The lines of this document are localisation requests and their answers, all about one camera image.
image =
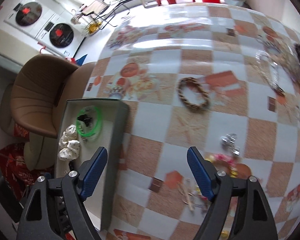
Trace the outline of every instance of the white appliance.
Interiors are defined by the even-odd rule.
[[[36,39],[63,57],[74,57],[83,42],[84,26],[73,25],[59,15],[54,15],[36,36]]]
[[[35,38],[54,15],[52,10],[36,0],[21,0],[4,22]]]

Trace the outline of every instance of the braided bracelet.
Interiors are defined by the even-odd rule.
[[[183,95],[182,88],[183,88],[183,86],[185,86],[186,84],[189,84],[189,83],[194,84],[197,87],[199,93],[201,93],[203,98],[205,99],[205,101],[203,103],[201,103],[200,105],[190,103],[189,100]],[[206,91],[203,90],[202,86],[200,85],[200,83],[195,78],[192,78],[192,77],[182,78],[179,81],[177,91],[178,91],[178,95],[179,95],[180,99],[185,103],[186,106],[188,106],[192,109],[197,110],[197,109],[200,109],[200,108],[204,108],[210,102],[209,94]]]

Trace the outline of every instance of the checkered tablecloth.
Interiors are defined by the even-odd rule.
[[[145,10],[115,29],[84,98],[120,98],[130,106],[112,223],[104,239],[193,239],[205,212],[189,210],[176,182],[194,177],[190,146],[204,157],[224,153],[220,137],[236,133],[241,177],[256,176],[284,239],[300,221],[300,89],[279,67],[282,98],[253,67],[260,39],[293,47],[300,34],[262,13],[221,4],[178,4]],[[268,75],[270,65],[263,61]],[[176,87],[194,77],[210,109],[193,113]],[[185,93],[199,100],[191,88]],[[195,203],[201,200],[194,198]],[[225,229],[230,230],[235,200]]]

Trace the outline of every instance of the silver hair clip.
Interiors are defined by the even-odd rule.
[[[221,144],[223,148],[229,149],[233,155],[239,156],[240,147],[235,146],[236,139],[237,135],[235,133],[229,133],[226,136],[221,137]]]

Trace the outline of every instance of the open box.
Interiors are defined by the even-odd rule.
[[[101,174],[99,182],[91,197],[84,202],[84,206],[90,216],[94,227],[101,231],[108,229],[111,223],[112,203],[115,191],[119,155],[122,144],[125,123],[128,117],[129,107],[117,99],[110,98],[86,98],[68,100],[61,121],[58,141],[66,128],[76,123],[80,110],[86,106],[96,106],[101,110],[103,119],[99,136],[94,141],[84,142],[78,135],[81,143],[79,157],[74,160],[74,167],[77,170],[80,165],[89,160],[98,147],[105,147],[108,151],[108,162]],[[64,177],[69,172],[67,161],[56,160],[56,178]]]

